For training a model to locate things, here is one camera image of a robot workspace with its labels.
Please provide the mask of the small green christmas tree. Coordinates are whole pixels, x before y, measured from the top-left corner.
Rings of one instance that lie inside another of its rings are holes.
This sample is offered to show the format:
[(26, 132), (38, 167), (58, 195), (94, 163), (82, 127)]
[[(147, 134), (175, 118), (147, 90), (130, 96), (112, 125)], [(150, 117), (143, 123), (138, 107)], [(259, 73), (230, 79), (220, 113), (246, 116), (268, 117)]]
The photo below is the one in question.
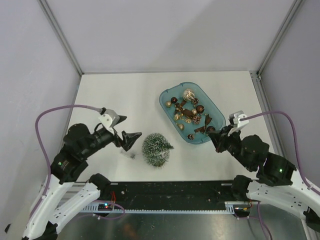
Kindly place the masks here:
[(160, 133), (151, 133), (142, 143), (142, 156), (146, 163), (152, 167), (162, 168), (170, 158), (170, 151), (174, 147)]

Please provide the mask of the teal plastic tray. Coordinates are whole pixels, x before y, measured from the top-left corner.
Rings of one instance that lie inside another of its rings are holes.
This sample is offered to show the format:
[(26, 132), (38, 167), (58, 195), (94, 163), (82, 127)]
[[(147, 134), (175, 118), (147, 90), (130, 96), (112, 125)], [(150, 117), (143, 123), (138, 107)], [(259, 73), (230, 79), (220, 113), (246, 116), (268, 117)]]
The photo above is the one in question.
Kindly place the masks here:
[(226, 119), (202, 90), (193, 82), (182, 82), (164, 90), (159, 103), (183, 140), (199, 145), (210, 141), (209, 130), (221, 130)]

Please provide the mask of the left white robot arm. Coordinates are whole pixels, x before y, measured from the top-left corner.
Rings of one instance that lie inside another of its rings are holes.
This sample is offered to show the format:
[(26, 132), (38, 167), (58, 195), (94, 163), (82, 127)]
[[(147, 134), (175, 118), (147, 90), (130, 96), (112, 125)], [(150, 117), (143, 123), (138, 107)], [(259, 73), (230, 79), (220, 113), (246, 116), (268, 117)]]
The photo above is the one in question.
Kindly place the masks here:
[(85, 206), (95, 200), (105, 200), (111, 193), (111, 182), (102, 174), (92, 175), (81, 190), (59, 206), (61, 199), (87, 168), (87, 160), (110, 143), (125, 151), (142, 136), (141, 132), (118, 135), (115, 125), (126, 116), (103, 114), (94, 132), (83, 123), (72, 125), (63, 138), (63, 146), (49, 166), (42, 192), (30, 206), (26, 220), (7, 225), (10, 240), (55, 240), (66, 224)]

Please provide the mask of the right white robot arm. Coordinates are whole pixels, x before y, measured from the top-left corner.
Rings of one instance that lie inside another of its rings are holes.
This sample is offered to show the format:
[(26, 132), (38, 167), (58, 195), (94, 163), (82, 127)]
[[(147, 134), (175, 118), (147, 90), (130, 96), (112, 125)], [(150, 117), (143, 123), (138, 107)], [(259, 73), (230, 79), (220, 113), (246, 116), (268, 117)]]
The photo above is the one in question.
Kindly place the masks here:
[(303, 182), (300, 172), (286, 158), (271, 153), (270, 146), (254, 134), (229, 134), (230, 126), (206, 131), (216, 152), (229, 152), (256, 179), (237, 175), (230, 188), (237, 201), (259, 201), (282, 209), (304, 220), (312, 230), (320, 230), (320, 196)]

